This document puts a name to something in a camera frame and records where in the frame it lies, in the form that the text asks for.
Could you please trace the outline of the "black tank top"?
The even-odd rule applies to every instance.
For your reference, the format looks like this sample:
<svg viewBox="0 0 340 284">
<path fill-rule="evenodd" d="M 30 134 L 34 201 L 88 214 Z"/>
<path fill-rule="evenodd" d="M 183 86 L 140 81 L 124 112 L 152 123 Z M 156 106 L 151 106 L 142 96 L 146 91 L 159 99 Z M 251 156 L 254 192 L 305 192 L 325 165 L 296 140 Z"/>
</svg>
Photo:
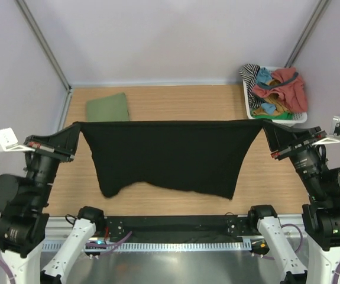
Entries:
<svg viewBox="0 0 340 284">
<path fill-rule="evenodd" d="M 153 186 L 231 199 L 259 121 L 80 122 L 99 188 Z"/>
</svg>

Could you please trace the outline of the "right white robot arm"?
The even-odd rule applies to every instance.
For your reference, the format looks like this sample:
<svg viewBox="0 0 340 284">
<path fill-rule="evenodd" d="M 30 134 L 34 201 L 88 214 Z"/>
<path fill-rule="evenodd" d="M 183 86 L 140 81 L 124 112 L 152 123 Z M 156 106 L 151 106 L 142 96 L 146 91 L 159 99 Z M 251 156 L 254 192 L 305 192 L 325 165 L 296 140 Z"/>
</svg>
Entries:
<svg viewBox="0 0 340 284">
<path fill-rule="evenodd" d="M 290 159 L 305 187 L 302 206 L 309 262 L 305 266 L 287 241 L 271 205 L 252 206 L 247 227 L 261 234 L 280 272 L 280 283 L 340 283 L 340 167 L 327 166 L 326 146 L 340 143 L 340 117 L 330 133 L 320 127 L 301 129 L 265 120 L 272 158 Z"/>
</svg>

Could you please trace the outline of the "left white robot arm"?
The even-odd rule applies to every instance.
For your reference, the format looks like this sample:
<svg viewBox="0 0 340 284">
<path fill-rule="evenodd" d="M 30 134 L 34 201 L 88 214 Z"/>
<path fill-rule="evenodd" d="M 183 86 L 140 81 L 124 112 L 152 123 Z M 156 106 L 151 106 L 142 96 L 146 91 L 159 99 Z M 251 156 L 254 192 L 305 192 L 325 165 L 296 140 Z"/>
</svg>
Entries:
<svg viewBox="0 0 340 284">
<path fill-rule="evenodd" d="M 49 215 L 43 212 L 60 163 L 72 162 L 79 141 L 75 123 L 48 136 L 31 135 L 19 144 L 12 128 L 0 130 L 0 152 L 22 152 L 26 176 L 0 175 L 0 264 L 8 283 L 66 283 L 91 237 L 105 232 L 103 210 L 79 210 L 69 236 L 44 268 L 40 267 Z"/>
</svg>

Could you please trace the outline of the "green tank top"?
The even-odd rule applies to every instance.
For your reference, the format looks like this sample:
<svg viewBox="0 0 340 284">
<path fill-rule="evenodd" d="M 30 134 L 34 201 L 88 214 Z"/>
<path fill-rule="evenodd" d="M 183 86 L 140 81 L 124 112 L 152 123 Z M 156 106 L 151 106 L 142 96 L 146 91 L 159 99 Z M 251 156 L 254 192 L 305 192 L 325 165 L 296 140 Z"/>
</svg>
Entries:
<svg viewBox="0 0 340 284">
<path fill-rule="evenodd" d="M 123 92 L 86 103 L 87 122 L 129 121 L 128 101 Z"/>
</svg>

